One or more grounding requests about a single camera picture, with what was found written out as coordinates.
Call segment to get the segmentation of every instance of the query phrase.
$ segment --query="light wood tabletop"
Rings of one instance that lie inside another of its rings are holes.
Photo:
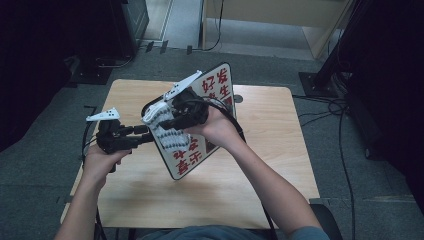
[[[116,80],[103,110],[115,107],[122,124],[141,125],[142,108],[171,86],[171,82]],[[236,112],[250,147],[307,200],[319,198],[290,90],[235,85],[234,94],[244,99],[236,104]],[[81,170],[71,196],[80,176]],[[255,191],[224,149],[175,181],[156,145],[143,144],[123,159],[115,173],[108,175],[98,205],[104,227],[182,228],[219,224],[269,228]]]

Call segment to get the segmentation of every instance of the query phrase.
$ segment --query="person's left hand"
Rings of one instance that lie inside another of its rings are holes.
[[[121,159],[129,153],[131,150],[106,154],[97,144],[90,146],[85,157],[81,182],[90,184],[100,191],[105,185],[106,176],[113,165],[121,164]]]

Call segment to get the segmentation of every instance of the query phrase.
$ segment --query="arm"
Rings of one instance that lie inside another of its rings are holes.
[[[107,155],[97,145],[88,149],[80,183],[55,240],[93,239],[97,200],[106,183],[106,175],[129,152]]]
[[[235,158],[265,209],[286,235],[301,227],[321,228],[303,195],[256,155],[217,109],[210,107],[207,122],[186,132],[205,136]]]

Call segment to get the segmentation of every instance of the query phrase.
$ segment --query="forearm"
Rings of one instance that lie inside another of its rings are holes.
[[[99,190],[95,187],[78,186],[55,240],[93,239],[98,196]]]
[[[303,195],[241,139],[227,150],[249,179],[274,222],[287,235],[304,226],[320,227]]]

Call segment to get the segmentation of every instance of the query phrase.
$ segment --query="person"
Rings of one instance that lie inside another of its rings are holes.
[[[184,131],[203,135],[234,157],[275,224],[290,239],[329,239],[303,195],[243,141],[234,125],[219,110],[209,107],[209,117],[204,124]],[[106,176],[112,166],[120,164],[129,153],[130,150],[107,155],[97,145],[89,148],[79,186],[56,240],[93,239],[93,219]],[[264,239],[245,229],[203,226],[155,232],[143,237],[143,240],[197,238]]]

